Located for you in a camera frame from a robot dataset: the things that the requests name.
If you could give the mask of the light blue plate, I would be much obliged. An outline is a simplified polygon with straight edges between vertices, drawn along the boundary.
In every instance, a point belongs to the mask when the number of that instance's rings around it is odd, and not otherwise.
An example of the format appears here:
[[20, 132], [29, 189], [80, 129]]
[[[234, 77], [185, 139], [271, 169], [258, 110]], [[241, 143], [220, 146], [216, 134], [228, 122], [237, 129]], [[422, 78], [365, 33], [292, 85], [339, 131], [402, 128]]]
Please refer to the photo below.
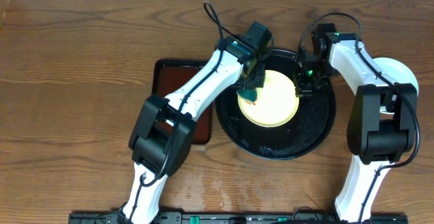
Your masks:
[[419, 94], [416, 76], [404, 63], [387, 57], [374, 58], [373, 61], [396, 82], [411, 83], [416, 88], [417, 94]]

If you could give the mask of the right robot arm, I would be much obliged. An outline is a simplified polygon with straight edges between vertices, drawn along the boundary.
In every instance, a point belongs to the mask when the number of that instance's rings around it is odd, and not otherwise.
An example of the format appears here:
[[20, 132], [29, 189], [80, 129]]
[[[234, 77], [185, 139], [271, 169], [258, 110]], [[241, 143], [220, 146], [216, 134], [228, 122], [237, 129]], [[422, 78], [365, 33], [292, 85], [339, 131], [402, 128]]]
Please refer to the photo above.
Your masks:
[[383, 64], [364, 48], [359, 33], [339, 33], [332, 23], [311, 33], [313, 53], [299, 50], [302, 70], [296, 95], [309, 96], [337, 71], [355, 95], [347, 143], [352, 153], [349, 173], [334, 200], [343, 223], [367, 223], [387, 173], [402, 167], [401, 156], [416, 155], [420, 127], [416, 116], [418, 88], [414, 74], [402, 63]]

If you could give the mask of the green sponge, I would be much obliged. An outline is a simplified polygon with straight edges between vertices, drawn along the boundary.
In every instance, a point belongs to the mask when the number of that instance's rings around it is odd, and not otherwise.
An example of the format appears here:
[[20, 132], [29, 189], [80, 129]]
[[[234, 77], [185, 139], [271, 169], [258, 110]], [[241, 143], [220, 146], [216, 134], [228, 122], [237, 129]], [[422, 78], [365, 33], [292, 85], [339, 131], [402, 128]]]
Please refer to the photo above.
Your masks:
[[254, 89], [242, 89], [237, 91], [238, 96], [249, 104], [256, 102], [258, 93], [256, 88]]

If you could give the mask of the yellow plate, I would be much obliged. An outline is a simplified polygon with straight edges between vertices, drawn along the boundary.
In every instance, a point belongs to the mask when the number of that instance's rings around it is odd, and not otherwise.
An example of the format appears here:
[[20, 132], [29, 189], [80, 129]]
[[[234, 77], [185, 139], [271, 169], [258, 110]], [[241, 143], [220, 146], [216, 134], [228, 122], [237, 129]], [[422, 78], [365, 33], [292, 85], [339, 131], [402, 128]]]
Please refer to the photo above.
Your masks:
[[263, 88], [256, 88], [254, 102], [237, 95], [241, 112], [254, 124], [262, 127], [282, 126], [296, 114], [299, 98], [294, 83], [283, 73], [265, 71]]

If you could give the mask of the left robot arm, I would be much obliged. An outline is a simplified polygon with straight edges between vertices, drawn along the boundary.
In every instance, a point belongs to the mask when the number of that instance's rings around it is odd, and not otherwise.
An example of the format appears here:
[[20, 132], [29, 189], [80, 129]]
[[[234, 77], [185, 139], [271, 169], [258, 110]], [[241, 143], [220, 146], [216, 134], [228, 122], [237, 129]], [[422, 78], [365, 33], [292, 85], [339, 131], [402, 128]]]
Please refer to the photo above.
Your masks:
[[218, 42], [205, 66], [176, 91], [149, 96], [143, 103], [128, 143], [134, 182], [119, 223], [151, 223], [167, 179], [184, 163], [197, 120], [228, 87], [259, 88], [264, 70], [259, 58], [270, 40], [227, 37]]

